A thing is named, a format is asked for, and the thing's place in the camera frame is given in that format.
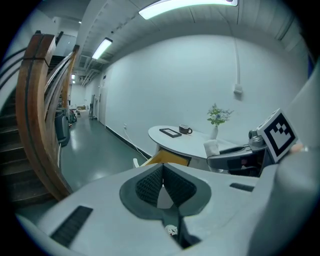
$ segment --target door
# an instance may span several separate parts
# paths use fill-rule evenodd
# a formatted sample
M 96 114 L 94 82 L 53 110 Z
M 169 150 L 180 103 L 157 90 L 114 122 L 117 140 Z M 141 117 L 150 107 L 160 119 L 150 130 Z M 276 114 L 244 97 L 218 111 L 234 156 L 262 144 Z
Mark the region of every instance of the door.
M 99 122 L 102 123 L 104 126 L 106 125 L 107 94 L 108 94 L 108 88 L 104 83 L 103 86 L 100 87 L 99 116 L 98 116 Z

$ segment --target baseboard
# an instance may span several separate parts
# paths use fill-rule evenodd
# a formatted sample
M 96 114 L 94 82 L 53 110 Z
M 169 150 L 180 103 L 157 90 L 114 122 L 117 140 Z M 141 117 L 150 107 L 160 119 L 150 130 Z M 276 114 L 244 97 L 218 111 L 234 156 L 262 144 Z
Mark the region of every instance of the baseboard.
M 121 140 L 122 142 L 124 142 L 125 144 L 127 144 L 130 148 L 134 149 L 135 151 L 137 151 L 139 154 L 140 152 L 147 158 L 150 159 L 152 156 L 149 155 L 148 153 L 144 152 L 142 149 L 138 148 L 139 151 L 136 149 L 136 147 L 128 140 L 126 140 L 124 137 L 120 136 L 118 133 L 116 133 L 114 130 L 112 130 L 111 128 L 109 128 L 108 126 L 105 125 L 105 128 L 111 132 L 114 136 L 116 136 L 119 140 Z

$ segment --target vase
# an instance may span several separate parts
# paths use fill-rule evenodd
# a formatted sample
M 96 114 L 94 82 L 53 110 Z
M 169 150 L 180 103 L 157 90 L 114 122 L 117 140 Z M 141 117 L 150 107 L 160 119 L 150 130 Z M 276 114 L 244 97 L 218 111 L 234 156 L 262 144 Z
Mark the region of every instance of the vase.
M 214 126 L 210 135 L 211 140 L 215 140 L 218 136 L 218 127 Z

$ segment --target staircase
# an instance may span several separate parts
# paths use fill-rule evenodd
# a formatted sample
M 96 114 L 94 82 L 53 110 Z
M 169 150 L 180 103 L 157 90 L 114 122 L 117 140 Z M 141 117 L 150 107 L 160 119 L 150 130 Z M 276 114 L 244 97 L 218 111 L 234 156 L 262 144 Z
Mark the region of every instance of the staircase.
M 52 56 L 48 74 L 63 59 L 63 56 Z M 21 143 L 16 119 L 16 91 L 12 92 L 0 114 L 0 177 L 9 201 L 16 208 L 53 199 L 30 165 Z

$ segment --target green floor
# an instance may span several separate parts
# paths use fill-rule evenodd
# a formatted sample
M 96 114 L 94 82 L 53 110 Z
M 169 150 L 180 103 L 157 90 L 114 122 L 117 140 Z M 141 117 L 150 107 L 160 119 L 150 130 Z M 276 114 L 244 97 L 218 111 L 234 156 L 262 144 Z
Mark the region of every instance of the green floor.
M 105 129 L 97 120 L 89 119 L 89 112 L 81 112 L 70 129 L 70 141 L 62 148 L 61 169 L 73 191 L 96 179 L 132 169 L 133 158 L 139 164 L 146 160 Z M 17 211 L 37 223 L 55 200 L 21 208 Z

